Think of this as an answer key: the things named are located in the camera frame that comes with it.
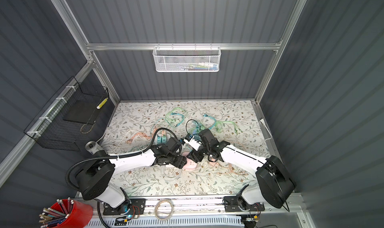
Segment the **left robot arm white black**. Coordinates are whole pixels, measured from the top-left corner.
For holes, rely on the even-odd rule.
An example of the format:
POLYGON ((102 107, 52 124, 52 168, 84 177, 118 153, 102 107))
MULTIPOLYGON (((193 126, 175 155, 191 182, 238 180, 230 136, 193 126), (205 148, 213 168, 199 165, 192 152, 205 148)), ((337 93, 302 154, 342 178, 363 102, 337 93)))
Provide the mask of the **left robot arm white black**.
POLYGON ((66 172, 67 185, 80 192, 85 201, 104 202, 112 208, 128 206, 129 197, 123 188, 111 181, 113 176, 151 166, 172 165, 182 169, 187 164, 187 158, 181 155, 183 143, 176 134, 167 128, 159 128, 155 135, 159 131, 171 133, 171 138, 164 144, 155 145, 153 137, 143 150, 117 155, 109 155, 102 150, 75 163, 66 172))

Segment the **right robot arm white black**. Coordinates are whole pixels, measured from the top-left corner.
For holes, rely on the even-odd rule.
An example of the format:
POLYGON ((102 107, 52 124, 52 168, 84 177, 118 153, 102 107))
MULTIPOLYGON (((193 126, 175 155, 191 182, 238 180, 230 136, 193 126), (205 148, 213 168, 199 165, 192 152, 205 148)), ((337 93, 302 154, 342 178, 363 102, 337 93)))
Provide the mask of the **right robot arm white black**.
POLYGON ((268 203, 274 208, 284 207, 289 211, 287 199, 297 185, 278 157, 259 157, 242 151, 227 141, 218 141, 209 129, 201 131, 198 137, 187 134, 183 139, 184 144, 192 147, 188 159, 199 163, 207 156, 209 162, 231 164, 257 179, 256 186, 245 185, 236 195, 240 210, 249 211, 256 204, 268 203))

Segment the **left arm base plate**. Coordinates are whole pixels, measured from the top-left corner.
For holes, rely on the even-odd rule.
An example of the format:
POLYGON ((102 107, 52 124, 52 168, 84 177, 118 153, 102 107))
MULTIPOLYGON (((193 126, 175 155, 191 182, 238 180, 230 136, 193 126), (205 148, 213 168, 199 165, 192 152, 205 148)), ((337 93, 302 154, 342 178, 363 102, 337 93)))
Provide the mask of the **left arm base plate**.
POLYGON ((128 202, 123 202, 117 208, 112 208, 109 204, 104 204, 104 216, 138 216, 143 215, 146 199, 130 199, 128 202))

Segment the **pink power strip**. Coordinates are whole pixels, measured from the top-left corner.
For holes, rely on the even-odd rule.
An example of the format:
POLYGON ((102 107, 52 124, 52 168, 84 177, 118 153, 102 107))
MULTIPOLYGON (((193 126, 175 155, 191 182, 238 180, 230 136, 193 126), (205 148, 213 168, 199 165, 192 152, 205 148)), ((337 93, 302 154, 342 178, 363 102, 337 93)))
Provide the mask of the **pink power strip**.
POLYGON ((183 170, 192 172, 197 168, 198 164, 195 163, 194 161, 187 159, 187 163, 183 166, 183 170))

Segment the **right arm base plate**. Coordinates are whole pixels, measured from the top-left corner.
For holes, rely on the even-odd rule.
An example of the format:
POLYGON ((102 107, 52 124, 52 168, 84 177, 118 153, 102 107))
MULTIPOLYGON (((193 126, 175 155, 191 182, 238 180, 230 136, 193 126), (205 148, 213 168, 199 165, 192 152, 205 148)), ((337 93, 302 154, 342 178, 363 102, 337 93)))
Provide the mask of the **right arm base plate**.
POLYGON ((265 206, 263 203, 248 204, 243 198, 235 196, 225 196, 223 198, 225 211, 228 213, 235 212, 263 212, 265 206))

